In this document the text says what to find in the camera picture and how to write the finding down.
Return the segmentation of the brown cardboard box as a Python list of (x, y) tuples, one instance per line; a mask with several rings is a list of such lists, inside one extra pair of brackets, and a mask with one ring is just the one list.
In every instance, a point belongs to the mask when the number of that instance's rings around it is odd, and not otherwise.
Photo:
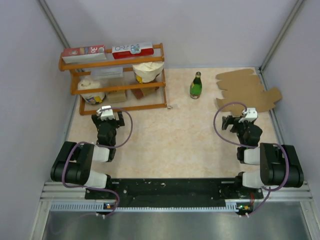
[(217, 74), (217, 87), (222, 90), (222, 99), (216, 103), (223, 112), (231, 112), (234, 116), (242, 115), (245, 109), (255, 108), (258, 113), (268, 112), (276, 107), (283, 97), (276, 87), (265, 89), (253, 69), (241, 69)]

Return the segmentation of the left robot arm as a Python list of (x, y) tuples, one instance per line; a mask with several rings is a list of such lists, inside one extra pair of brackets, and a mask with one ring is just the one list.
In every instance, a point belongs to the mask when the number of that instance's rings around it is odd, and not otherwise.
[(97, 129), (97, 142), (76, 145), (75, 142), (63, 143), (50, 170), (50, 178), (54, 182), (65, 181), (67, 184), (96, 188), (102, 198), (109, 198), (114, 191), (110, 176), (91, 169), (92, 162), (112, 162), (116, 149), (117, 129), (125, 125), (123, 113), (117, 113), (118, 119), (111, 115), (112, 111), (99, 115), (93, 114), (91, 119)]

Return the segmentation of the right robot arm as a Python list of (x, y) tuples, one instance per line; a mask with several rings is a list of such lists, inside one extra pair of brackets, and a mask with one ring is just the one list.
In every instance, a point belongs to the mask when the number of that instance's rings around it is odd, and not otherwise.
[(234, 194), (245, 198), (252, 188), (280, 186), (284, 180), (285, 188), (300, 188), (304, 183), (304, 173), (295, 147), (260, 142), (263, 130), (254, 121), (240, 120), (240, 117), (224, 116), (221, 129), (232, 126), (230, 132), (237, 135), (242, 145), (237, 148), (237, 159), (242, 164), (259, 166), (259, 170), (239, 173), (239, 182), (233, 185)]

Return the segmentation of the clear plastic box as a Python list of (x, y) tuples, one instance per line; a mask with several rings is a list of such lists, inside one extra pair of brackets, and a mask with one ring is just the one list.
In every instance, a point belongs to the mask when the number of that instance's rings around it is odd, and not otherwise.
[(90, 75), (97, 79), (117, 79), (122, 78), (124, 76), (123, 74), (124, 69), (123, 67), (98, 67), (98, 68), (92, 68), (90, 70)]

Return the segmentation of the tan block on shelf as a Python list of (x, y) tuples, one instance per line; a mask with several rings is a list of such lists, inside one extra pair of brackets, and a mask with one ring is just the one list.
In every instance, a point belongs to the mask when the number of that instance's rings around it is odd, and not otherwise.
[(125, 90), (109, 91), (106, 94), (106, 97), (109, 103), (121, 103), (127, 100), (127, 95)]

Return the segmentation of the brown block on shelf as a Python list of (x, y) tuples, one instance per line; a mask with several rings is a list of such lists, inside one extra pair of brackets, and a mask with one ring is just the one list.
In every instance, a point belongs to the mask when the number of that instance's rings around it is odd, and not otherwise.
[(159, 87), (145, 87), (145, 88), (135, 88), (131, 89), (132, 94), (137, 100), (140, 100), (154, 92), (156, 92)]

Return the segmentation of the orange wooden shelf rack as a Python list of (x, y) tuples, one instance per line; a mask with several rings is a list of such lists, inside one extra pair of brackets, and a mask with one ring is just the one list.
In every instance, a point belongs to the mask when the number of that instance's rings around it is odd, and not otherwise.
[[(108, 60), (101, 62), (88, 62), (88, 63), (65, 63), (62, 59), (62, 56), (59, 58), (58, 68), (60, 71), (69, 71), (71, 75), (71, 84), (70, 84), (70, 93), (72, 95), (84, 95), (84, 94), (93, 94), (93, 93), (108, 93), (110, 91), (125, 90), (126, 93), (131, 92), (131, 89), (142, 89), (142, 88), (152, 88), (159, 87), (162, 90), (163, 102), (162, 103), (150, 103), (146, 105), (133, 105), (125, 106), (124, 109), (127, 111), (136, 111), (136, 110), (149, 110), (149, 109), (158, 109), (166, 108), (168, 106), (167, 96), (166, 96), (166, 77), (165, 70), (155, 78), (154, 81), (149, 83), (139, 83), (136, 80), (136, 77), (133, 72), (132, 65), (148, 62), (164, 62), (165, 61), (165, 52), (164, 46), (162, 43), (154, 44), (154, 50), (159, 50), (159, 56), (139, 56), (131, 58), (123, 58), (118, 60)], [(112, 78), (112, 79), (99, 79), (101, 82), (101, 87), (93, 89), (79, 89), (78, 83), (84, 79), (86, 76), (91, 75), (91, 71), (88, 69), (100, 68), (100, 67), (123, 67), (123, 77), (121, 78)]]

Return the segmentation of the green glass bottle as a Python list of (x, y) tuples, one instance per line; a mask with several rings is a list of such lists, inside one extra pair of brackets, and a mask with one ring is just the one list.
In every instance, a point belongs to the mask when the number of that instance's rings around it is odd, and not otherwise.
[(197, 71), (195, 73), (195, 78), (192, 81), (189, 88), (189, 95), (192, 99), (198, 99), (202, 93), (202, 81), (201, 81), (201, 72)]

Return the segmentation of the white bag upper shelf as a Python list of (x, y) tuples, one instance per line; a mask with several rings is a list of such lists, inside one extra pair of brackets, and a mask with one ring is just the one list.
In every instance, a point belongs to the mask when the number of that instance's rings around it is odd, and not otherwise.
[(164, 69), (164, 62), (154, 61), (133, 64), (132, 69), (135, 74), (135, 79), (140, 84), (146, 84), (154, 81), (156, 77), (162, 72), (162, 70)]

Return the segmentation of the red white carton right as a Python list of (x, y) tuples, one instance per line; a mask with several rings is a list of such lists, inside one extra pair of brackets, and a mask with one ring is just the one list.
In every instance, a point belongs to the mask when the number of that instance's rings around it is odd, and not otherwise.
[(112, 47), (112, 56), (115, 60), (150, 56), (154, 54), (151, 42), (131, 43)]

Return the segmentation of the red white carton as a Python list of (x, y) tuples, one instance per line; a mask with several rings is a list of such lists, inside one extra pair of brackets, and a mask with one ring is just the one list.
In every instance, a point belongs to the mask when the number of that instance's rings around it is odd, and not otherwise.
[(66, 64), (98, 62), (107, 59), (105, 45), (66, 48), (61, 56)]
[(150, 56), (154, 54), (151, 42), (131, 43), (112, 47), (112, 56), (115, 60)]

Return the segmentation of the red white carton left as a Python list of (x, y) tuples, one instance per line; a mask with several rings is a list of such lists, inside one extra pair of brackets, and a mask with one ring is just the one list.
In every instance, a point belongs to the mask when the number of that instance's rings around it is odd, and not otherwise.
[(98, 62), (107, 59), (105, 45), (66, 48), (61, 56), (66, 64)]

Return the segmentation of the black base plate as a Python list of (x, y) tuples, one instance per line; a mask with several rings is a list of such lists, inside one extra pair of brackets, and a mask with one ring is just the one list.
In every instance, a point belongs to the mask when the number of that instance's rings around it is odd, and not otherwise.
[(226, 200), (263, 198), (236, 178), (113, 178), (107, 188), (119, 195), (119, 207), (222, 207)]

